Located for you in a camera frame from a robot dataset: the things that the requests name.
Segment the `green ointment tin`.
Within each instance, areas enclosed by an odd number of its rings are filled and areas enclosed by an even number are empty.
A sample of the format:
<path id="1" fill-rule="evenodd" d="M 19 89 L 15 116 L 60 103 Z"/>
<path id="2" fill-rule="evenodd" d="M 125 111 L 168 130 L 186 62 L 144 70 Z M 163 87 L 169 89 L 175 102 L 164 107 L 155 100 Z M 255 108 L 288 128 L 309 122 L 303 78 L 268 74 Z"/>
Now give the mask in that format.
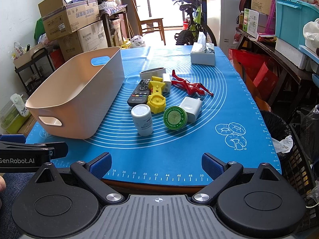
<path id="1" fill-rule="evenodd" d="M 188 116 L 181 107 L 172 106 L 164 111 L 163 121 L 168 129 L 177 131 L 186 125 Z"/>

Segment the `large white power adapter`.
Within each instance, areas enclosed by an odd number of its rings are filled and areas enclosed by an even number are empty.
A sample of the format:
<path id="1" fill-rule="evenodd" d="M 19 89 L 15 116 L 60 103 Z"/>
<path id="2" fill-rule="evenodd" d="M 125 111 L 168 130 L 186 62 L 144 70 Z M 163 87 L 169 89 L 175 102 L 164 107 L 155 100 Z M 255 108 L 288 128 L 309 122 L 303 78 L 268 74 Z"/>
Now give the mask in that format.
<path id="1" fill-rule="evenodd" d="M 187 113 L 188 122 L 194 123 L 201 112 L 202 100 L 200 100 L 200 98 L 195 99 L 191 97 L 185 97 L 180 103 L 179 107 L 181 107 Z"/>

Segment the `beige plastic storage bin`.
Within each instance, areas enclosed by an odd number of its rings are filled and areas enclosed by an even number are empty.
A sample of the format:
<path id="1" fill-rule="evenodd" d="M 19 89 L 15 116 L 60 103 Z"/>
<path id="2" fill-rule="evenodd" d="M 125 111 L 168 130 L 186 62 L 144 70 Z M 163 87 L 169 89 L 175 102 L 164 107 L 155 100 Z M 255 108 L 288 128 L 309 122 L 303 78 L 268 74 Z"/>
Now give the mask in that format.
<path id="1" fill-rule="evenodd" d="M 49 134 L 87 139 L 99 128 L 123 81 L 119 47 L 84 52 L 51 74 L 25 106 Z"/>

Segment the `white pill bottle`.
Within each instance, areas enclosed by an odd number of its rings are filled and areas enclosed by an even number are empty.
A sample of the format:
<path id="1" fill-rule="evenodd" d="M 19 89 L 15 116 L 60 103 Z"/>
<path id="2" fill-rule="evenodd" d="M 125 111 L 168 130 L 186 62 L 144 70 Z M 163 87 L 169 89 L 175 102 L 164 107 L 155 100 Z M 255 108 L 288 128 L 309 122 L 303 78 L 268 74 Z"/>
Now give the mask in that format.
<path id="1" fill-rule="evenodd" d="M 150 107 L 146 104 L 136 105 L 131 109 L 131 116 L 138 133 L 149 136 L 153 132 L 153 119 Z"/>

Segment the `red action figure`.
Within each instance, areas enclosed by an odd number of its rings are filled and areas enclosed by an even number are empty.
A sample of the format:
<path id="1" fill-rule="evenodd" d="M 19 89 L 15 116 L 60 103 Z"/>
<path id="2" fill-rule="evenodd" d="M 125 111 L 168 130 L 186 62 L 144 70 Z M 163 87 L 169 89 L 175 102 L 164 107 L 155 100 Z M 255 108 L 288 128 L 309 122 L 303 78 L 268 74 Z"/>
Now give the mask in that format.
<path id="1" fill-rule="evenodd" d="M 214 94 L 205 88 L 202 83 L 190 83 L 187 79 L 179 77 L 175 70 L 172 71 L 172 77 L 174 80 L 171 81 L 171 84 L 186 90 L 187 94 L 190 96 L 195 93 L 199 96 L 205 96 L 206 94 L 209 94 L 212 97 L 214 96 Z"/>

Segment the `black tv remote control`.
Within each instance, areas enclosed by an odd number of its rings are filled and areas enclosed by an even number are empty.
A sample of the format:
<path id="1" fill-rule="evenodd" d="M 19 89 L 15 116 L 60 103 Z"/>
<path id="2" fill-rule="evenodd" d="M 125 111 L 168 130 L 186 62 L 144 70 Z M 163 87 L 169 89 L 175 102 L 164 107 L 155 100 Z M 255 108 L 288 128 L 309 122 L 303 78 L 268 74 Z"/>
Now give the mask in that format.
<path id="1" fill-rule="evenodd" d="M 147 103 L 148 96 L 151 94 L 149 83 L 150 79 L 142 79 L 139 82 L 127 101 L 130 107 Z"/>

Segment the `yellow plastic toy tool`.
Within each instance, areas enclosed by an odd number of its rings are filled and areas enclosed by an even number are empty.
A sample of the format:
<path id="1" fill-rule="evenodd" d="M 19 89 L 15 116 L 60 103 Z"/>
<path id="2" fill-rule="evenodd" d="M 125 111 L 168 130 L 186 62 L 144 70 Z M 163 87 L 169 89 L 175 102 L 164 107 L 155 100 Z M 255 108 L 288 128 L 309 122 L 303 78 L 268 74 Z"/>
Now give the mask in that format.
<path id="1" fill-rule="evenodd" d="M 163 112 L 166 107 L 166 98 L 162 94 L 165 88 L 163 78 L 152 76 L 148 88 L 151 94 L 147 98 L 147 105 L 150 107 L 151 112 L 153 114 Z"/>

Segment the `small white charger plug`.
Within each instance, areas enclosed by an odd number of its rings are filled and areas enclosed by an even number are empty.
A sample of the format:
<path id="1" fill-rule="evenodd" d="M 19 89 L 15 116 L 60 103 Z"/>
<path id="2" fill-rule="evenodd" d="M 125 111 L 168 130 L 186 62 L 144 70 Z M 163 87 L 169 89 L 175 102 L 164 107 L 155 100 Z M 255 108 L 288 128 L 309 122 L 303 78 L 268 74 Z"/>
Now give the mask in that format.
<path id="1" fill-rule="evenodd" d="M 162 81 L 165 84 L 165 87 L 163 88 L 163 93 L 169 93 L 171 89 L 171 79 L 170 79 L 170 74 L 168 73 L 163 73 L 162 74 Z"/>

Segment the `clear packing tape roll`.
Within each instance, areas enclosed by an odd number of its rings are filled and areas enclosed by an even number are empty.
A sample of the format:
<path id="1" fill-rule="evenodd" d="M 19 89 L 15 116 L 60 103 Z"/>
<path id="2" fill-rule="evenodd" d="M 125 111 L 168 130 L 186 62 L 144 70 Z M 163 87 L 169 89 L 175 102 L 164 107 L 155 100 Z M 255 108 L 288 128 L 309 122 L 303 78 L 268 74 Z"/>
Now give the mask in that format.
<path id="1" fill-rule="evenodd" d="M 163 67 L 144 70 L 140 72 L 140 79 L 151 79 L 151 77 L 162 77 L 166 73 L 166 69 Z"/>

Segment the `blue silicone baking mat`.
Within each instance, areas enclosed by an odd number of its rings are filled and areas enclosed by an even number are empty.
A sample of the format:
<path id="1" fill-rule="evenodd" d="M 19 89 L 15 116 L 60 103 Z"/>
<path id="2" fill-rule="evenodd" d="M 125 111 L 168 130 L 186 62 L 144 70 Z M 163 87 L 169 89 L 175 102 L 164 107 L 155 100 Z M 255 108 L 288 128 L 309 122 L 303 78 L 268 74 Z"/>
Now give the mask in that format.
<path id="1" fill-rule="evenodd" d="M 57 168 L 104 152 L 99 178 L 165 186 L 205 186 L 210 153 L 244 168 L 281 165 L 259 109 L 225 54 L 191 62 L 190 46 L 76 55 L 29 97 L 36 119 L 29 144 L 64 142 Z"/>

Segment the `black metal rack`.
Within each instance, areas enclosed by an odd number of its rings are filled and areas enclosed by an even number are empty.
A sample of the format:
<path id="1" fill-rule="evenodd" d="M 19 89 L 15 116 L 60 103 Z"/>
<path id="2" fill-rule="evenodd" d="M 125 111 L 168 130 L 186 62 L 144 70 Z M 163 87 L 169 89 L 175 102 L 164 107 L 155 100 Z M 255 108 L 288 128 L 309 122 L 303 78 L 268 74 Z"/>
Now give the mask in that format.
<path id="1" fill-rule="evenodd" d="M 15 73 L 18 74 L 28 96 L 32 95 L 32 93 L 35 92 L 35 90 L 46 80 L 46 77 L 40 72 L 39 67 L 36 64 L 40 59 L 46 57 L 51 67 L 51 72 L 53 73 L 56 70 L 46 48 L 40 48 L 33 52 L 29 50 L 25 55 L 28 56 L 29 52 L 31 52 L 30 57 L 27 58 L 25 63 L 18 63 L 19 59 L 22 59 L 22 57 L 16 59 L 15 63 Z M 21 77 L 21 72 L 26 69 L 30 69 L 32 73 L 28 81 L 24 81 Z"/>

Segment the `yellow oil jug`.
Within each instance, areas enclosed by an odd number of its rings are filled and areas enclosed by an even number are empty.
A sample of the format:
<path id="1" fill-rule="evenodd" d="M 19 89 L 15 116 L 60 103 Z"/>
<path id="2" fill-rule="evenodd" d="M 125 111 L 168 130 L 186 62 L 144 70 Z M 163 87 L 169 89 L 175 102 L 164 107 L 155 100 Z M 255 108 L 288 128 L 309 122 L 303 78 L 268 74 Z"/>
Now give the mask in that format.
<path id="1" fill-rule="evenodd" d="M 132 46 L 132 43 L 131 43 L 130 39 L 125 39 L 125 40 L 123 40 L 123 43 L 121 45 L 121 49 L 122 50 L 130 49 L 131 46 Z"/>

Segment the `red bucket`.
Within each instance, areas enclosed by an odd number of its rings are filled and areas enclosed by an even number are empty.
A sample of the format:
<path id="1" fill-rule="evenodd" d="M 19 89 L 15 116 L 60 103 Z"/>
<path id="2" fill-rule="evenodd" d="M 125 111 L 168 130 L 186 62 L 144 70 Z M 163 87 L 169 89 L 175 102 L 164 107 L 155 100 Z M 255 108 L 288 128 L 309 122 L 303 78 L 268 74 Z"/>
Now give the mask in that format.
<path id="1" fill-rule="evenodd" d="M 183 22 L 183 28 L 182 28 L 182 30 L 187 30 L 188 27 L 189 27 L 188 21 L 184 21 L 184 22 Z"/>

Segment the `white cabinet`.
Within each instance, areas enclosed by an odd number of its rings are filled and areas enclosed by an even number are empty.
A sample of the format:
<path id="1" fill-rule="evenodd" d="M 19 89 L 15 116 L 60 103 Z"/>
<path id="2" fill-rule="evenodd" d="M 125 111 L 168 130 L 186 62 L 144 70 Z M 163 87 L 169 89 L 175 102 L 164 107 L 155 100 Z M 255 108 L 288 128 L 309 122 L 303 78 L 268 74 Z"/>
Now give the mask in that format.
<path id="1" fill-rule="evenodd" d="M 215 35 L 217 46 L 228 56 L 236 48 L 234 36 L 238 24 L 240 0 L 207 0 L 207 25 Z"/>

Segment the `green black bicycle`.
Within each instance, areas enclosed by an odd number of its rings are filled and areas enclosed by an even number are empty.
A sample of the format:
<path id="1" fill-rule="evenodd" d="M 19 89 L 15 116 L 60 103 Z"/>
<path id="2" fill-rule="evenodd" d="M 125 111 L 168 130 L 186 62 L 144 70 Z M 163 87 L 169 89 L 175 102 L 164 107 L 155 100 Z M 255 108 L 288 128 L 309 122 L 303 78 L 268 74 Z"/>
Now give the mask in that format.
<path id="1" fill-rule="evenodd" d="M 172 0 L 174 3 L 184 2 L 179 6 L 189 16 L 188 27 L 175 35 L 176 45 L 193 45 L 197 42 L 199 33 L 203 32 L 208 41 L 217 45 L 216 38 L 204 20 L 201 0 Z"/>

